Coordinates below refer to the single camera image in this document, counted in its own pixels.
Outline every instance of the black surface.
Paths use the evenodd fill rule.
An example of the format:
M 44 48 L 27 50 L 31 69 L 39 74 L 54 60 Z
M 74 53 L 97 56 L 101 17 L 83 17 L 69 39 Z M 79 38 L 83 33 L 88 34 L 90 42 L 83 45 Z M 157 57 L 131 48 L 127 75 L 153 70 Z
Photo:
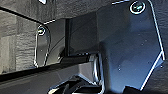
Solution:
M 100 52 L 106 91 L 140 89 L 161 53 L 151 5 L 141 1 L 146 9 L 139 15 L 130 12 L 131 0 L 71 19 L 70 55 Z

